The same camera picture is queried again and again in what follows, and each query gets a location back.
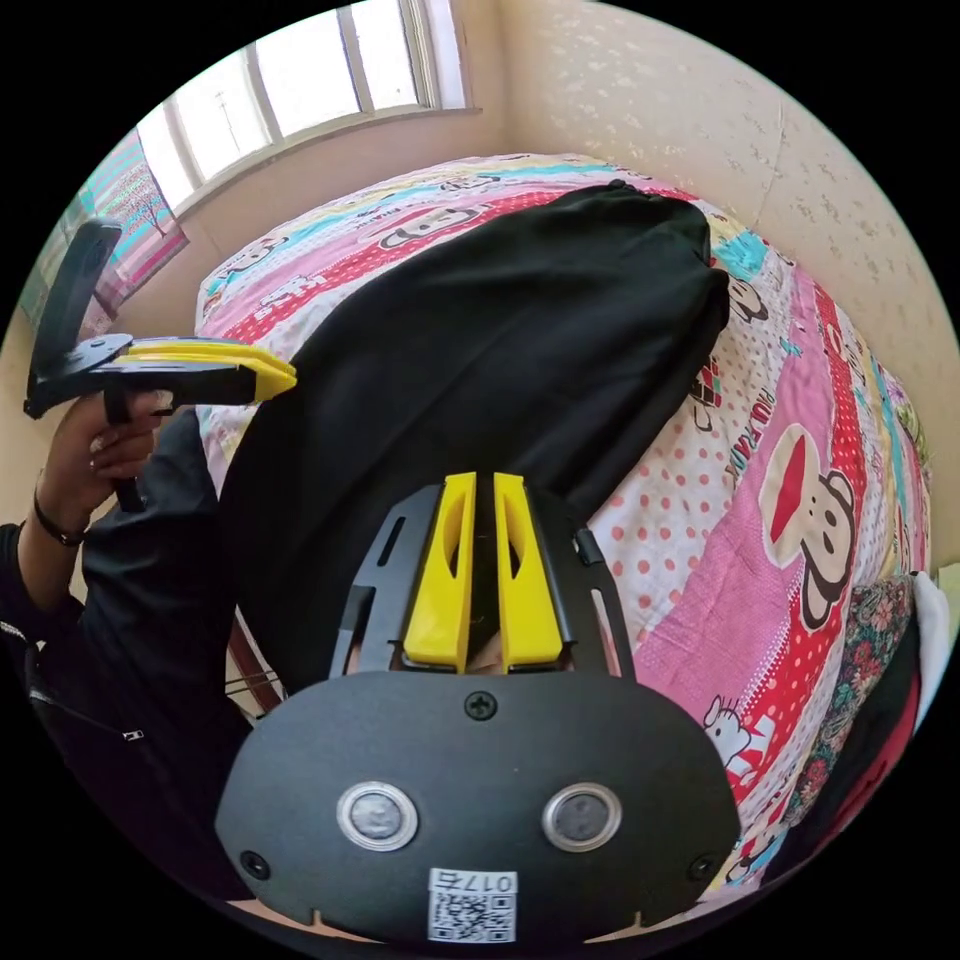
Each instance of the window sill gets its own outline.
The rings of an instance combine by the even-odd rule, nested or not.
[[[226,190],[231,184],[264,167],[276,163],[281,157],[295,153],[303,147],[329,140],[353,130],[376,127],[384,123],[395,123],[400,120],[413,120],[418,117],[451,117],[479,114],[483,111],[479,107],[460,107],[448,110],[434,110],[428,107],[394,107],[390,110],[380,110],[376,114],[351,114],[339,117],[317,127],[311,127],[300,133],[287,137],[280,143],[271,144],[263,150],[251,153],[237,163],[222,170],[215,177],[208,180],[199,190],[195,190],[186,200],[177,206],[173,214],[178,220],[183,220],[196,213],[204,204]]]

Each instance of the beige wall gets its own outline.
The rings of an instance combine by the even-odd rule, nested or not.
[[[502,0],[511,150],[678,184],[797,259],[905,383],[933,451],[933,561],[960,560],[960,351],[933,277],[869,174],[783,90],[663,23]]]
[[[193,333],[201,281],[227,257],[307,210],[388,177],[468,156],[505,152],[499,7],[454,0],[472,112],[406,117],[342,132],[234,181],[182,225],[190,246],[124,304],[118,329],[137,336]]]
[[[16,310],[0,348],[0,523],[22,520],[26,514],[62,414],[51,410],[36,421],[23,412],[32,350],[33,333],[27,318]]]

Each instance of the cartoon print fabric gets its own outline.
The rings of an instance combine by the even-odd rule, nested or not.
[[[843,310],[684,191],[589,157],[522,155],[417,171],[278,227],[203,283],[197,332],[289,359],[395,263],[613,178],[695,203],[730,275],[709,364],[590,523],[638,681],[697,718],[726,765],[742,837],[707,894],[722,898],[752,889],[782,839],[843,669],[851,591],[928,564],[922,432]],[[198,410],[218,490],[254,412]]]

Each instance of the window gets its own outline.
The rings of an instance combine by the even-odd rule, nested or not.
[[[194,77],[137,125],[167,203],[181,207],[239,164],[344,119],[464,106],[446,67],[459,53],[434,39],[451,46],[450,16],[449,0],[363,0],[284,27]]]

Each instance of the wrist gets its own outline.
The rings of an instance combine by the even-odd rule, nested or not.
[[[44,516],[64,533],[80,535],[90,526],[90,512],[74,502],[74,498],[59,494],[43,477],[37,484],[36,494]]]

